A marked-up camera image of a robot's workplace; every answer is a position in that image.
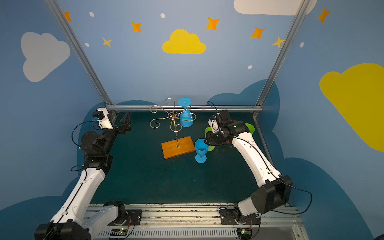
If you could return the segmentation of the blue wine glass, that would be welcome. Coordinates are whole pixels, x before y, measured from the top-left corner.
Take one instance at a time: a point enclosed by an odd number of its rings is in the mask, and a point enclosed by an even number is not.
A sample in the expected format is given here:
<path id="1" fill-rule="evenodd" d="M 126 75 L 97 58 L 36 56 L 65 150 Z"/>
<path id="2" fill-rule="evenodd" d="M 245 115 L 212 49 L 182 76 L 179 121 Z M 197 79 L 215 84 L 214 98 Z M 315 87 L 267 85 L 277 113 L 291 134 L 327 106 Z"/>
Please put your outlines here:
<path id="1" fill-rule="evenodd" d="M 180 124 L 183 128 L 188 128 L 193 125 L 193 116 L 188 110 L 191 104 L 192 101 L 189 98 L 182 98 L 178 101 L 178 105 L 184 108 L 183 112 L 180 113 Z"/>
<path id="2" fill-rule="evenodd" d="M 199 164 L 203 164 L 207 160 L 207 152 L 209 150 L 209 146 L 205 143 L 205 139 L 198 139 L 195 142 L 195 151 L 196 151 L 196 156 L 195 160 Z"/>

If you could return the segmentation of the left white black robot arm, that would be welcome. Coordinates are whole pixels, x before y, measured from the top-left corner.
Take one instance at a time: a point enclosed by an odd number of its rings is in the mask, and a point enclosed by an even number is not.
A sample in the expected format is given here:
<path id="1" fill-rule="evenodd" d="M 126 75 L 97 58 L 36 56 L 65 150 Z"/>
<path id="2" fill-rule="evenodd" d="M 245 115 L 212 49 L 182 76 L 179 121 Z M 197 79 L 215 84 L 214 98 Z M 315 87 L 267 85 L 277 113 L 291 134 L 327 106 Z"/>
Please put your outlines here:
<path id="1" fill-rule="evenodd" d="M 123 226 L 131 223 L 122 201 L 108 202 L 93 217 L 84 220 L 96 190 L 111 169 L 113 157 L 110 151 L 117 135 L 132 129 L 130 112 L 121 118 L 119 126 L 111 124 L 104 108 L 97 109 L 92 116 L 92 123 L 97 123 L 102 133 L 89 131 L 81 137 L 79 148 L 84 151 L 84 164 L 71 169 L 81 171 L 80 178 L 50 222 L 38 226 L 34 233 L 36 240 L 93 240 L 109 224 Z"/>

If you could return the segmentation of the green wine glass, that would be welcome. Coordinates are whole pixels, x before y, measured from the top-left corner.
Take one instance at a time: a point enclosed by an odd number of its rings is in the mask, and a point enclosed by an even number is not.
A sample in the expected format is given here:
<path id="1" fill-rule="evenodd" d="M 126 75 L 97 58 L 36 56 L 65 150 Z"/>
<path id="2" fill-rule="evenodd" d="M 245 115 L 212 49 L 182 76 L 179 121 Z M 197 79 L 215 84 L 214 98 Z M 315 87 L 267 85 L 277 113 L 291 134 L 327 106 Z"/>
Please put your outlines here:
<path id="1" fill-rule="evenodd" d="M 252 124 L 248 124 L 248 123 L 245 123 L 245 125 L 248 128 L 250 134 L 253 135 L 256 130 L 255 127 Z"/>
<path id="2" fill-rule="evenodd" d="M 209 147 L 208 148 L 209 152 L 211 152 L 215 149 L 215 142 L 212 139 L 212 133 L 213 133 L 213 129 L 211 127 L 207 127 L 205 129 L 205 140 L 206 140 L 206 144 Z"/>

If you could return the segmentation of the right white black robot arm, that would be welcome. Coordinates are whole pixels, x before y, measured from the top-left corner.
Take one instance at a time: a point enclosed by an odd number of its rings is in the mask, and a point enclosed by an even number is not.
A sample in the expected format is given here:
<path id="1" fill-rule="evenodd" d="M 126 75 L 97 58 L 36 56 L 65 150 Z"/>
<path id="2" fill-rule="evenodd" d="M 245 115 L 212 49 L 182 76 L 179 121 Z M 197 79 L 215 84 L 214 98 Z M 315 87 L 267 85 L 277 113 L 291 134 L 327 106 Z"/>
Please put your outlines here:
<path id="1" fill-rule="evenodd" d="M 227 110 L 216 112 L 208 123 L 212 131 L 206 134 L 205 143 L 208 146 L 231 143 L 246 161 L 258 185 L 250 197 L 235 207 L 238 219 L 265 214 L 287 204 L 293 188 L 292 179 L 282 176 L 269 162 L 247 125 L 242 121 L 234 121 Z"/>

